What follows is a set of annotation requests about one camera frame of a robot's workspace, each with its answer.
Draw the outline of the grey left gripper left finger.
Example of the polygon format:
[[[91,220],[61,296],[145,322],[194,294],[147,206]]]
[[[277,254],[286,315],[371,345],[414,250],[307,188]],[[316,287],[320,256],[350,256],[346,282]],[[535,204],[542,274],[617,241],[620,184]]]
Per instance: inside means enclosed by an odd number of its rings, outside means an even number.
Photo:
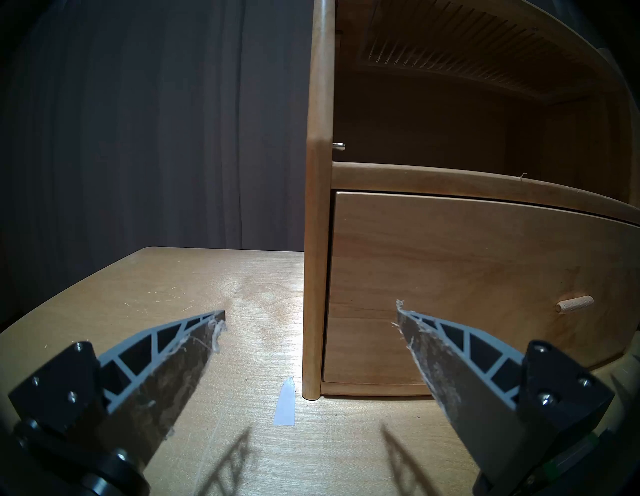
[[[8,394],[21,420],[91,452],[143,466],[174,428],[227,329],[224,310],[152,327],[97,356],[74,342]]]

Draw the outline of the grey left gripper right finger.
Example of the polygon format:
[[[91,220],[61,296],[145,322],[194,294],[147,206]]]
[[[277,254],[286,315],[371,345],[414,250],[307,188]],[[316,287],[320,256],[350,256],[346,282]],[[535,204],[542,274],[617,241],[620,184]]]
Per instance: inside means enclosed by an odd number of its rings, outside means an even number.
[[[479,475],[473,493],[558,493],[599,448],[614,392],[544,340],[525,353],[477,328],[403,308],[397,327]]]

